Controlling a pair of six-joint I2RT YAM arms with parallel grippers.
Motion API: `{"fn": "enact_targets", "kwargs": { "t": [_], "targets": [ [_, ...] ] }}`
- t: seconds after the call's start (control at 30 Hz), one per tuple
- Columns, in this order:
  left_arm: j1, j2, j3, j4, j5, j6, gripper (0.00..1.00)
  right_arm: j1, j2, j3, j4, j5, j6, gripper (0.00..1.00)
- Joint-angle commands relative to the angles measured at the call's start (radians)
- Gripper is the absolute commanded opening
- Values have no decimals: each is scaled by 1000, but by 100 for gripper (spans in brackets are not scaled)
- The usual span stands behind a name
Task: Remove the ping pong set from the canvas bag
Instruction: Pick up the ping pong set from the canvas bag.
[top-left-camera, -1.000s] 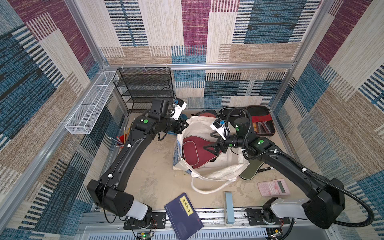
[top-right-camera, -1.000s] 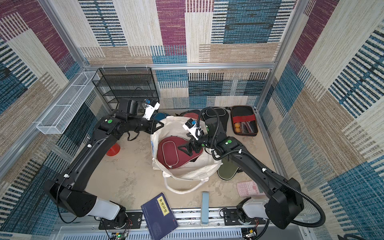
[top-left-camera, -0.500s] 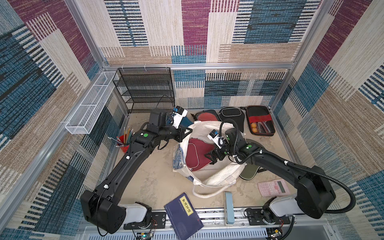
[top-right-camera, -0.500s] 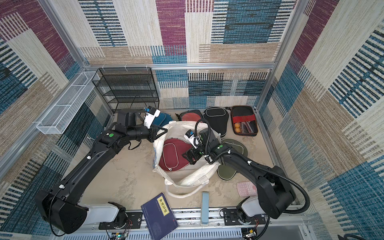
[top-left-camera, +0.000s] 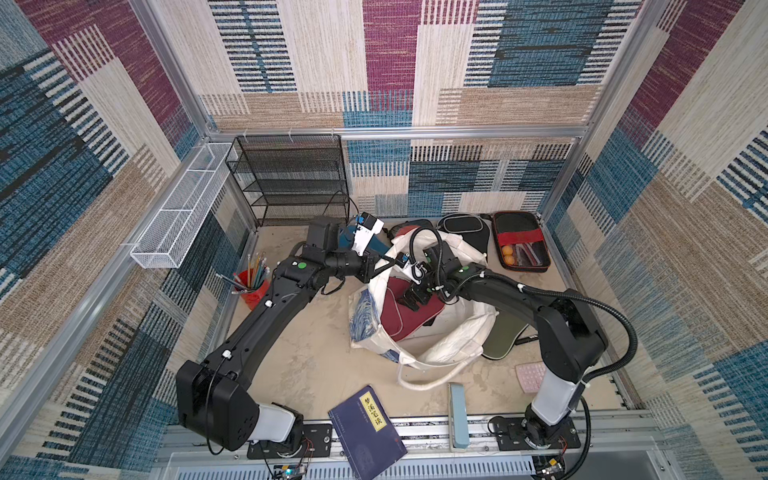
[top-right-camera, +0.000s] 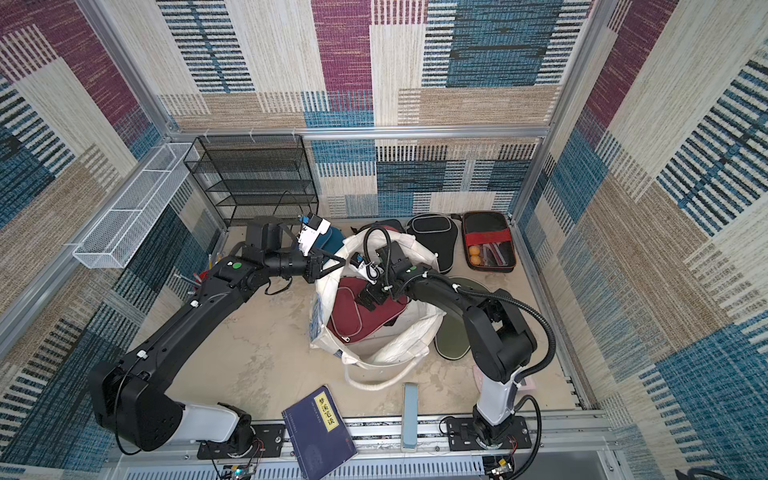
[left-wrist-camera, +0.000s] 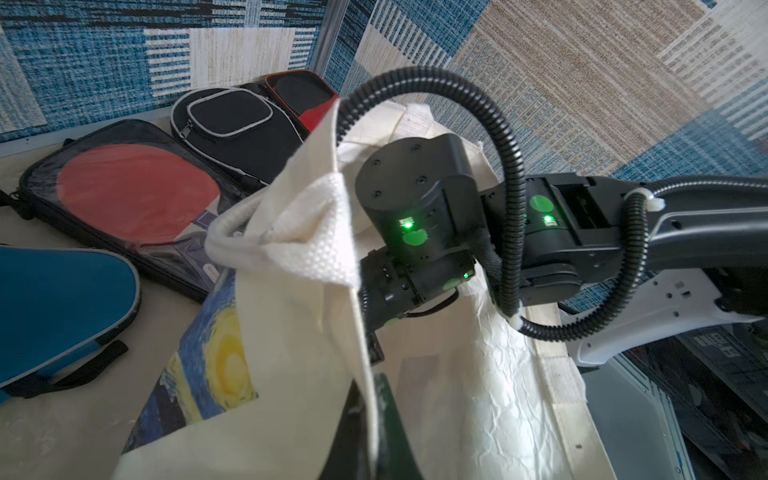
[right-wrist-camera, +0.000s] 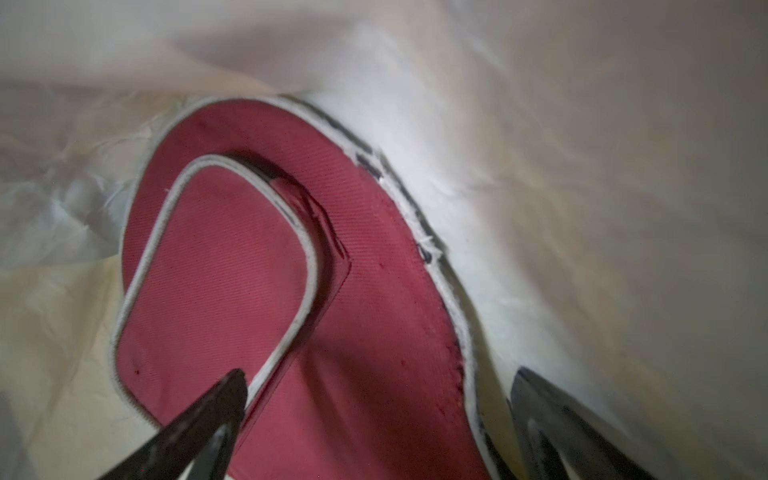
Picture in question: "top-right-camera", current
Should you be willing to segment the maroon paddle cover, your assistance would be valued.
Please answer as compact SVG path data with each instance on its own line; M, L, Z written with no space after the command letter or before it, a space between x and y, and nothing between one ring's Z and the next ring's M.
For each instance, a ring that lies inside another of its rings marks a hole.
M370 283L354 277L343 277L339 282L327 327L344 343L357 343L382 327L393 327L410 302L402 295L397 300L387 298L382 305L374 304L374 309L369 310L357 301L366 286Z

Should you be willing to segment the blue paddle cover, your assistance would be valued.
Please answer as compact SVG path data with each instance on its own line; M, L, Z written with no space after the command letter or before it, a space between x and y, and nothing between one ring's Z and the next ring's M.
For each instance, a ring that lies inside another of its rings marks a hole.
M329 227L327 232L319 235L314 243L314 247L335 254L344 245L345 236L340 229Z

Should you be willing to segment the cream canvas tote bag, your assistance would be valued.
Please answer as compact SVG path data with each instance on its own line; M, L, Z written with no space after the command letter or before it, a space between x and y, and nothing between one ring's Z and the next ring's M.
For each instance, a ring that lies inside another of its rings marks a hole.
M354 253L361 253L364 247L368 247L370 252L384 247L387 240L401 247L406 258L417 266L438 265L438 257L414 236L396 231L390 231L385 236L373 228L346 238L336 255L348 260ZM332 310L340 282L360 277L354 267L345 266L315 283L316 294L309 330L310 346L339 357L349 385L360 390L377 391L402 381L429 354L430 344L441 327L445 311L423 301L412 300L397 316L392 327L382 326L359 342L345 341L331 329ZM377 372L398 369L399 372L393 378L379 383L360 383L350 378L352 367Z

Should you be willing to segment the black paddle cover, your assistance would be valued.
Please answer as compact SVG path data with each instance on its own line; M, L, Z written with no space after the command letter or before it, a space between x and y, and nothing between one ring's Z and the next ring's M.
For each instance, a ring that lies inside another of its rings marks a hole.
M453 219L444 214L420 214L407 222L406 232L436 256L441 274L450 272L459 233Z

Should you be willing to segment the olive green paddle cover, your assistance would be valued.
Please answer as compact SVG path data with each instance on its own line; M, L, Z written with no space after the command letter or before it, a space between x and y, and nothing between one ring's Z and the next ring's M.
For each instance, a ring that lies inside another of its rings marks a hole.
M469 340L460 315L447 312L433 341L436 352L443 359L458 361L470 351Z

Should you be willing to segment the red black mesh paddle case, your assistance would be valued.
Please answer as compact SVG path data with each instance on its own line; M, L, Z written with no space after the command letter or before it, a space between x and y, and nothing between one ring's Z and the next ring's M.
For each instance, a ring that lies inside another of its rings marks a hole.
M460 215L461 237L468 266L477 271L510 273L517 265L507 218L495 211Z

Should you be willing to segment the red ping pong paddle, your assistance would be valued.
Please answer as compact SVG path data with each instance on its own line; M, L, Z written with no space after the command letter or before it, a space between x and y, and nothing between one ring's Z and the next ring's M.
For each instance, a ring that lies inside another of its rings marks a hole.
M356 235L362 231L365 231L367 229L373 228L373 227L382 227L386 228L391 231L399 232L399 233L405 233L406 230L398 219L383 219L383 220L377 220L371 223L363 224L359 227L351 227L351 232L353 235Z

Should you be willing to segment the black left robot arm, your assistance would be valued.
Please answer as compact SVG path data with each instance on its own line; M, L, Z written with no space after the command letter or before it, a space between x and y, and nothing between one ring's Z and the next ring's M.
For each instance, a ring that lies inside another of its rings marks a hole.
M301 230L276 217L256 217L245 240L210 268L184 305L146 340L119 359L97 364L88 387L97 424L119 447L136 453L169 442L217 444L241 457L252 448L252 418L228 404L200 406L167 395L175 377L208 336L272 279L301 277L312 283L326 272L330 253L318 246L330 229L314 214L299 219Z

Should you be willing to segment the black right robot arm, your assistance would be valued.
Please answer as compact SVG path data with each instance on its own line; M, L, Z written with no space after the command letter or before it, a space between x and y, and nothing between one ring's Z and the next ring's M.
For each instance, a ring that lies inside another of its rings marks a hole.
M544 370L555 357L552 326L540 312L503 289L478 291L425 264L417 265L394 240L393 232L382 226L364 233L365 262L371 261L370 239L381 239L384 245L376 249L382 274L366 303L406 296L460 317L474 362L483 374L480 397L473 407L478 443L485 448L501 445L515 413L525 402L535 401L530 395L515 400L521 382Z

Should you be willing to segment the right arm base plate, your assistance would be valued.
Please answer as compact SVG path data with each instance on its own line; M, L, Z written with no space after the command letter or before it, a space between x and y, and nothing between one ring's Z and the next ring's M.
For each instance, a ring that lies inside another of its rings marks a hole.
M510 416L500 425L484 418L446 416L439 423L451 451L530 449L532 440L526 420Z

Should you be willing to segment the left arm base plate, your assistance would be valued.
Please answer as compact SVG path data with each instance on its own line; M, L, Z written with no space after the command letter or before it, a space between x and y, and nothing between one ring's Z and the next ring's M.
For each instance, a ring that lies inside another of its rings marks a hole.
M229 440L201 442L198 460L236 460L277 458L281 455L286 434L283 423L252 423L238 427Z

